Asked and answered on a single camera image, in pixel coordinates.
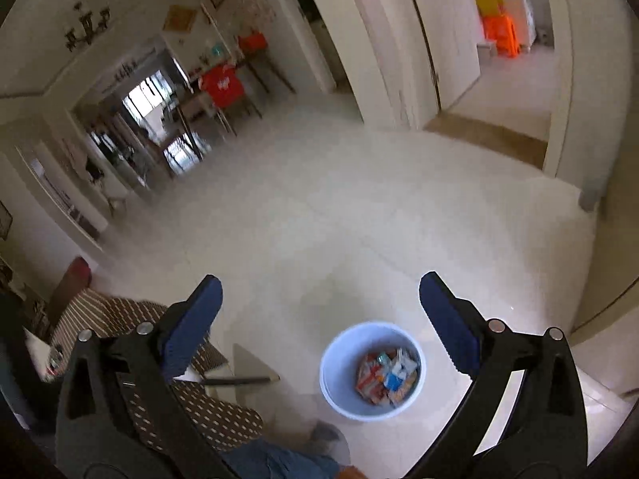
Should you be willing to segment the red snack package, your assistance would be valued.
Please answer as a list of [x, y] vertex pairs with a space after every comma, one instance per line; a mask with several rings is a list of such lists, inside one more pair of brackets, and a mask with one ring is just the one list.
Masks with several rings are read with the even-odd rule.
[[385, 351], [370, 352], [357, 368], [355, 390], [368, 403], [374, 406], [386, 406], [390, 403], [389, 390], [383, 384], [385, 364], [394, 355]]

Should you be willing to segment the blue and white paper box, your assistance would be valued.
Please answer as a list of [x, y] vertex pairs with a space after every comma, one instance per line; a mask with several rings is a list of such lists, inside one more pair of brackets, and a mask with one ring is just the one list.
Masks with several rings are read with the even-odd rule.
[[419, 368], [419, 362], [405, 348], [397, 348], [385, 364], [383, 384], [389, 392], [397, 392]]

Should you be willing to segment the light blue trash bucket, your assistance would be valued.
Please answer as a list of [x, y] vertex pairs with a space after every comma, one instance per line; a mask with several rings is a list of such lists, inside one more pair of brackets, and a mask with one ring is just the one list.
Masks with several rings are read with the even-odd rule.
[[337, 413], [358, 422], [389, 420], [419, 396], [427, 362], [417, 341], [389, 322], [342, 331], [324, 351], [319, 387]]

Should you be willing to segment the brown polka dot tablecloth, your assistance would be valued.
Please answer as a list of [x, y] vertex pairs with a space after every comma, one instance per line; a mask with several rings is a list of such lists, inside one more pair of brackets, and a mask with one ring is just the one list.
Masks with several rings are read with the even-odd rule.
[[[54, 382], [63, 376], [80, 331], [90, 329], [99, 337], [120, 336], [143, 321], [158, 321], [165, 310], [150, 301], [109, 296], [92, 289], [81, 291], [66, 306], [53, 330], [46, 380]], [[137, 388], [123, 384], [121, 389], [142, 442], [153, 450], [166, 451]], [[262, 435], [263, 420], [257, 411], [210, 397], [197, 383], [175, 381], [171, 389], [201, 436], [216, 451], [235, 450]]]

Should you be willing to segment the red cushioned bench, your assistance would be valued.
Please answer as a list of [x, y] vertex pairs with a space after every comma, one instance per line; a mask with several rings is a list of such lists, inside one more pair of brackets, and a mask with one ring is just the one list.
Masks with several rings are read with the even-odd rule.
[[71, 300], [82, 290], [88, 289], [91, 281], [89, 263], [81, 256], [75, 257], [47, 303], [46, 314], [51, 327], [58, 324]]

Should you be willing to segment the person's leg in jeans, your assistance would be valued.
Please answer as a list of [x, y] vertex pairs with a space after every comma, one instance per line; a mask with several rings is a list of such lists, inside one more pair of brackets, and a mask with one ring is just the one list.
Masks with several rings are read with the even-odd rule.
[[244, 479], [333, 479], [343, 470], [331, 457], [289, 450], [262, 439], [220, 456]]

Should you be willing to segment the grey slipper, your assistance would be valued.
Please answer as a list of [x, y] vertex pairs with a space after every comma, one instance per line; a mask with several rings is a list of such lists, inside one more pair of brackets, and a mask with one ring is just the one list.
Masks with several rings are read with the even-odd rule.
[[340, 465], [351, 464], [351, 454], [347, 439], [336, 427], [318, 421], [314, 426], [308, 448], [311, 453], [330, 457]]

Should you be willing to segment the wooden dining chair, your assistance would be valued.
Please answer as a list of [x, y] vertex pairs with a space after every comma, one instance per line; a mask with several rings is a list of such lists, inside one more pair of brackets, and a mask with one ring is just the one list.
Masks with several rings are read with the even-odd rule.
[[178, 174], [185, 171], [183, 166], [181, 166], [180, 160], [175, 158], [175, 154], [171, 151], [171, 147], [174, 144], [177, 144], [178, 148], [184, 152], [185, 158], [187, 158], [189, 154], [192, 154], [198, 161], [201, 161], [204, 158], [193, 134], [181, 129], [169, 133], [163, 140], [156, 142], [153, 139], [152, 134], [149, 132], [149, 129], [138, 127], [137, 137], [143, 142], [145, 148], [160, 163], [160, 166], [163, 167], [170, 180], [174, 180]]

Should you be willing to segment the chair with red cover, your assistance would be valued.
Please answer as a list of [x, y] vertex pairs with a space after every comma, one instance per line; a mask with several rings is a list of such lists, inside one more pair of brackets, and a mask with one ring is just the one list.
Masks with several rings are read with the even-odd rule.
[[261, 111], [247, 94], [233, 64], [219, 64], [206, 71], [198, 79], [198, 88], [209, 95], [214, 117], [219, 120], [226, 132], [237, 135], [226, 114], [235, 105], [242, 105], [248, 114], [256, 113], [262, 118]]

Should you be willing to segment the dark wooden dining table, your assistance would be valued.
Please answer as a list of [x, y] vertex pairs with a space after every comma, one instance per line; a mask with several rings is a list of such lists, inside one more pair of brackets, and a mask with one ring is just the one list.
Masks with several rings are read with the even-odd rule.
[[217, 125], [220, 125], [223, 133], [237, 135], [234, 125], [228, 117], [229, 110], [240, 109], [248, 115], [255, 114], [260, 119], [263, 118], [261, 110], [248, 94], [239, 76], [237, 76], [237, 72], [240, 69], [246, 68], [257, 80], [260, 87], [266, 93], [270, 93], [269, 86], [257, 71], [258, 63], [265, 65], [290, 93], [297, 94], [297, 89], [276, 66], [265, 50], [249, 52], [236, 64], [222, 63], [214, 66], [202, 76], [205, 82], [199, 92], [193, 94], [189, 99], [176, 102], [169, 113], [171, 118], [178, 119], [178, 125], [182, 133], [186, 135], [191, 150], [198, 158], [201, 158], [202, 154], [195, 143], [195, 130], [193, 127], [193, 123], [197, 119], [202, 116], [212, 118]]

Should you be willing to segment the black chandelier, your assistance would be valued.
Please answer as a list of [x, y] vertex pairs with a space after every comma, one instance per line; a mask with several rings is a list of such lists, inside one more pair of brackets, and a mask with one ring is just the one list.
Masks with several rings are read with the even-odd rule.
[[78, 14], [81, 31], [78, 34], [73, 27], [70, 27], [65, 32], [65, 47], [70, 52], [80, 46], [91, 46], [98, 36], [106, 32], [111, 21], [111, 8], [109, 6], [104, 6], [99, 10], [97, 21], [93, 20], [93, 12], [86, 9], [81, 1], [73, 5], [73, 10]]

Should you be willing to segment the orange plastic stool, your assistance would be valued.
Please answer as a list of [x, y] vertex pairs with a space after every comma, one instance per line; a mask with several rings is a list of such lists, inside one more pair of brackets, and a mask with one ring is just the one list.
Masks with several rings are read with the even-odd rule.
[[517, 57], [521, 53], [516, 27], [508, 14], [484, 16], [482, 18], [485, 38], [495, 42], [497, 53]]

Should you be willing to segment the white bathroom door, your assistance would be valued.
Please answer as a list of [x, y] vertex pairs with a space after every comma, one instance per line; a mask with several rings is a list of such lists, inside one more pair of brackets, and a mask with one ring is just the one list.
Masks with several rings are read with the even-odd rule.
[[416, 0], [437, 75], [441, 106], [457, 102], [480, 76], [478, 17], [471, 0]]

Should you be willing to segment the small framed picture left wall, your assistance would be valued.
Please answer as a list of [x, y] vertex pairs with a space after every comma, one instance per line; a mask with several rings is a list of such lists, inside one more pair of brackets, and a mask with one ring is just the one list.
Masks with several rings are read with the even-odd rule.
[[13, 216], [6, 206], [0, 202], [0, 239], [8, 239], [13, 224]]

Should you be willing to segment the gold diamond wall decoration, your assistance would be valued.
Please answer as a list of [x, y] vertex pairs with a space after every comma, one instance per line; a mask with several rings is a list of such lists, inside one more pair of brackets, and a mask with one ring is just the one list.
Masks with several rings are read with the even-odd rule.
[[163, 31], [189, 34], [194, 26], [197, 14], [198, 10], [196, 8], [171, 4], [163, 22]]

